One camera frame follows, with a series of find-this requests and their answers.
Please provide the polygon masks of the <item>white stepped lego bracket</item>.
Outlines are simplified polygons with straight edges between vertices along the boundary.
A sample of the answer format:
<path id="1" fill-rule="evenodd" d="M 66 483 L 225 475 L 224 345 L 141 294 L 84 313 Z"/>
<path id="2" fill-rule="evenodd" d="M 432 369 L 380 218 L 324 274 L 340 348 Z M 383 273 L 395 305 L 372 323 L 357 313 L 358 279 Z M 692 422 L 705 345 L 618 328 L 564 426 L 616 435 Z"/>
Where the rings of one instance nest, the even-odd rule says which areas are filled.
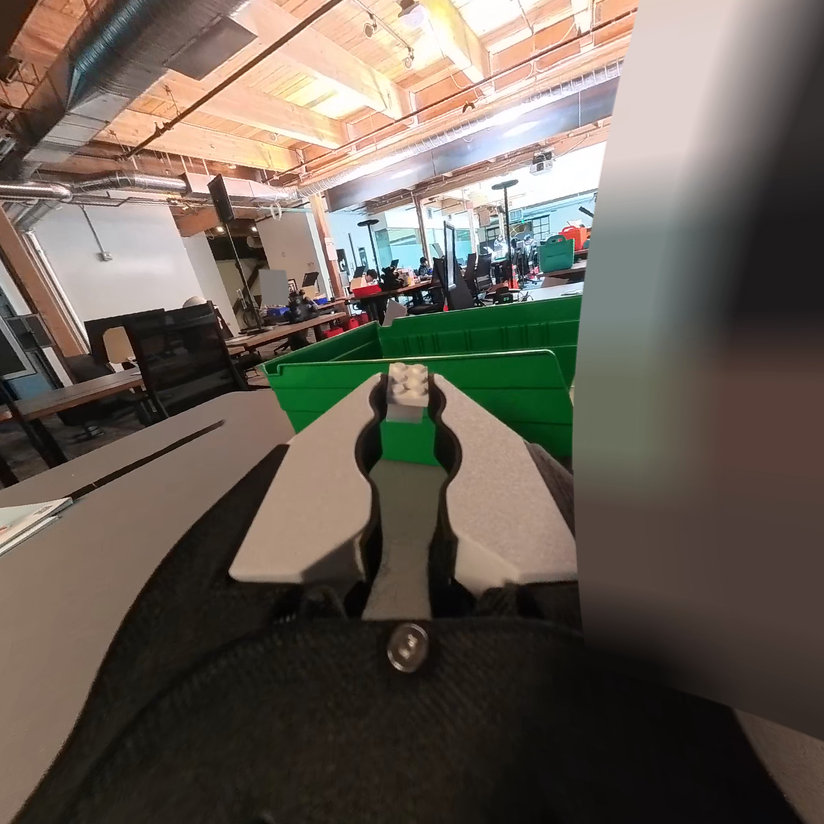
<path id="1" fill-rule="evenodd" d="M 386 421 L 420 424 L 429 405 L 428 370 L 423 364 L 391 363 L 386 386 Z"/>

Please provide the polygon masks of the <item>framed panel on stand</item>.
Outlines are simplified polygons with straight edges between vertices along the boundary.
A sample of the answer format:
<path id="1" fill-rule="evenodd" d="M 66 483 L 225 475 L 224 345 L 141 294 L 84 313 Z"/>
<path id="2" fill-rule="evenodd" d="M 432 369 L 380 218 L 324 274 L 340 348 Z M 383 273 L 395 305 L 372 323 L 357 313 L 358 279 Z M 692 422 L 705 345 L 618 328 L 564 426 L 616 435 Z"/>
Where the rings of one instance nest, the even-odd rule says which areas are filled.
<path id="1" fill-rule="evenodd" d="M 45 349 L 53 340 L 38 313 L 1 315 L 1 368 L 6 380 L 38 374 L 51 379 Z"/>

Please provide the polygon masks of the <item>spiral metal ventilation duct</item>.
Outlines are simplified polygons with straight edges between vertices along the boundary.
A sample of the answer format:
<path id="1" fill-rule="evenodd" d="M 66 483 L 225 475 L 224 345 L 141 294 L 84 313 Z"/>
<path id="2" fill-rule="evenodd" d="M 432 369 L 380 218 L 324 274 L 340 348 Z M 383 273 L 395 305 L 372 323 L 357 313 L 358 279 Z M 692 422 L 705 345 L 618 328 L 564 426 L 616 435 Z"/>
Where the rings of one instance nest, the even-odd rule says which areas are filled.
<path id="1" fill-rule="evenodd" d="M 182 197 L 192 193 L 185 179 L 151 176 L 135 171 L 114 170 L 78 180 L 2 181 L 1 201 L 48 203 L 85 203 L 90 199 L 108 201 L 104 192 L 147 193 Z"/>

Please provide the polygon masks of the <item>black hanging speaker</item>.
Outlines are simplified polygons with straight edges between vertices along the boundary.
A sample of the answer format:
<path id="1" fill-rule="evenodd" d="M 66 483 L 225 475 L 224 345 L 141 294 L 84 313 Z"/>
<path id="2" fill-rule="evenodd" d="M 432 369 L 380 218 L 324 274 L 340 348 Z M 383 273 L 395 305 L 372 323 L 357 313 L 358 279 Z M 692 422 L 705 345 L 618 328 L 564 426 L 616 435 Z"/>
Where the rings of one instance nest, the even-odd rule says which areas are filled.
<path id="1" fill-rule="evenodd" d="M 232 199 L 227 190 L 223 175 L 218 174 L 211 178 L 207 183 L 207 188 L 221 224 L 228 224 L 235 220 L 236 215 Z"/>

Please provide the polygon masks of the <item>insulated rectangular air duct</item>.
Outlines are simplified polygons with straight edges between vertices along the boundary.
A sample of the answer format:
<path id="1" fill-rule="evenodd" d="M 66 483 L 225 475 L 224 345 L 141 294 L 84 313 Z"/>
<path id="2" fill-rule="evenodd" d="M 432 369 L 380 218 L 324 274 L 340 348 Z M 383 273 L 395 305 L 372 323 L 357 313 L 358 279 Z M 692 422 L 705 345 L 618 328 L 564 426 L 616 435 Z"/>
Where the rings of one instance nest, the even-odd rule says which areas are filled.
<path id="1" fill-rule="evenodd" d="M 251 2 L 103 2 L 67 47 L 67 113 L 111 121 L 172 70 L 202 80 L 252 44 Z"/>

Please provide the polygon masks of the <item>green plastic storage bin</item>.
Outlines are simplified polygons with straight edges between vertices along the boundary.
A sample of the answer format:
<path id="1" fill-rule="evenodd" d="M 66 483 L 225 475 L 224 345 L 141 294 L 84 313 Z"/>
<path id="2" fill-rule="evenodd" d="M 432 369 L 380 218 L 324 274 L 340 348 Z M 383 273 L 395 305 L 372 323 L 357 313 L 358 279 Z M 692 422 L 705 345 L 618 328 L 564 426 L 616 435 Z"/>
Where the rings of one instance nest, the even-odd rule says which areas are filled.
<path id="1" fill-rule="evenodd" d="M 393 363 L 421 364 L 568 469 L 582 294 L 375 322 L 262 365 L 296 433 Z"/>

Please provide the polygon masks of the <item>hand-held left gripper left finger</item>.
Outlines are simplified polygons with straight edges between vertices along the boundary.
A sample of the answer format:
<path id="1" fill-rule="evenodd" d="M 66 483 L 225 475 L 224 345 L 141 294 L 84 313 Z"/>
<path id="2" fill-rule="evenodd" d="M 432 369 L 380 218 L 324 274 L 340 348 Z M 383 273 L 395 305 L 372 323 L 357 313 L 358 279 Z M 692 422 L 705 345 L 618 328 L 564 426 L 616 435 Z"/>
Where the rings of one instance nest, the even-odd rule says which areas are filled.
<path id="1" fill-rule="evenodd" d="M 239 582 L 372 582 L 382 560 L 379 495 L 386 375 L 369 376 L 295 435 L 229 574 Z"/>

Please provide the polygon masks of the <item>green tote bin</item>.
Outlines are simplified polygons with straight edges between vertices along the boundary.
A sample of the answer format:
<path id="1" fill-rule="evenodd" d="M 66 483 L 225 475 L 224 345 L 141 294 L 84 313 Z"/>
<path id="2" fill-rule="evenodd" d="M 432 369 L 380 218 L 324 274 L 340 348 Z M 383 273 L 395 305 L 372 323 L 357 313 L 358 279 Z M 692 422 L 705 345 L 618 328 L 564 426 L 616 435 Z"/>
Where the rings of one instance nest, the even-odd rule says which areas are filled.
<path id="1" fill-rule="evenodd" d="M 540 271 L 549 274 L 572 268 L 574 263 L 575 241 L 563 234 L 552 235 L 541 242 L 538 247 Z"/>

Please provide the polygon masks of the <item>lego instruction booklet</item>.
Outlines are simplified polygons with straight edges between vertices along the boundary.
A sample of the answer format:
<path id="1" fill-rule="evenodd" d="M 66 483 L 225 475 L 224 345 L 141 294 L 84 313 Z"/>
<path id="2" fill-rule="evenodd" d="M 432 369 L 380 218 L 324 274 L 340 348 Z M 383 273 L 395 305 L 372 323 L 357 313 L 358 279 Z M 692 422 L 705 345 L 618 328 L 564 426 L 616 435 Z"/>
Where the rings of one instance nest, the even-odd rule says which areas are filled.
<path id="1" fill-rule="evenodd" d="M 56 522 L 72 498 L 1 508 L 1 554 Z"/>

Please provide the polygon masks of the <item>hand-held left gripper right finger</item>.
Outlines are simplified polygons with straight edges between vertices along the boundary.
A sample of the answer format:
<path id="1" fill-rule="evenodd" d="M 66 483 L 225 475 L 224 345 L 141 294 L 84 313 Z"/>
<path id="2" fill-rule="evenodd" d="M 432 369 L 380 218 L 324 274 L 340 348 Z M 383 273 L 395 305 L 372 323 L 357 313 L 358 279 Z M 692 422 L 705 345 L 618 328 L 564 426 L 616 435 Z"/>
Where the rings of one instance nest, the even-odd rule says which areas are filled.
<path id="1" fill-rule="evenodd" d="M 575 582 L 575 539 L 527 443 L 437 376 L 438 433 L 455 449 L 445 509 L 455 579 L 473 594 L 506 584 Z"/>

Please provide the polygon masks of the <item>dark wooden office desk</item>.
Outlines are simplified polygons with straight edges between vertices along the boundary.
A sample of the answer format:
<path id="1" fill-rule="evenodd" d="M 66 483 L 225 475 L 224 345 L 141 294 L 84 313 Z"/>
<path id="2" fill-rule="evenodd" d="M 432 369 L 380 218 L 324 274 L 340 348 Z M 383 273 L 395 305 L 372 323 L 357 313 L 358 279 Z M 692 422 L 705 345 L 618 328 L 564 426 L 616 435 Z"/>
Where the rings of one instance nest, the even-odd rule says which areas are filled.
<path id="1" fill-rule="evenodd" d="M 143 390 L 139 369 L 100 376 L 90 381 L 48 391 L 36 398 L 15 401 L 2 381 L 1 422 L 15 422 L 48 468 L 59 467 L 67 457 L 42 421 L 58 413 L 98 402 L 129 390 Z"/>

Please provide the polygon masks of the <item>black mesh office chair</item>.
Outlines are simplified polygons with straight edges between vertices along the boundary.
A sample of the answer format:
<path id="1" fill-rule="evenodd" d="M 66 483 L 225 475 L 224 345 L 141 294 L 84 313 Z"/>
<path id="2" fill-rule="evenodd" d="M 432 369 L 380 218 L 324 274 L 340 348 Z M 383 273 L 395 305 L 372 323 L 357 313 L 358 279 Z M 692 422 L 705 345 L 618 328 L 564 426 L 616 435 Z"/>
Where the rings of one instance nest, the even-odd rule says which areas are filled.
<path id="1" fill-rule="evenodd" d="M 130 315 L 124 328 L 156 420 L 253 389 L 232 360 L 210 302 Z"/>

